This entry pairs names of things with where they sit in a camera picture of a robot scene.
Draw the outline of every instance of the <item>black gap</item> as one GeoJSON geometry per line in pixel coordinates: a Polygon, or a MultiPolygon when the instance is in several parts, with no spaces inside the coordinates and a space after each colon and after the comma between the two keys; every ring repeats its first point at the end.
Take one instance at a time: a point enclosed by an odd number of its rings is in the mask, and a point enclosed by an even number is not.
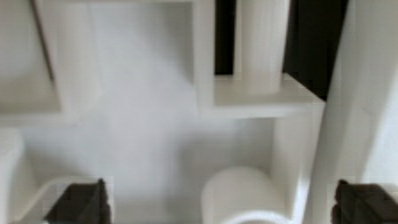
{"type": "Polygon", "coordinates": [[[216,3],[216,75],[233,75],[237,0],[216,3]]]}
{"type": "Polygon", "coordinates": [[[328,100],[349,0],[292,0],[285,72],[328,100]]]}

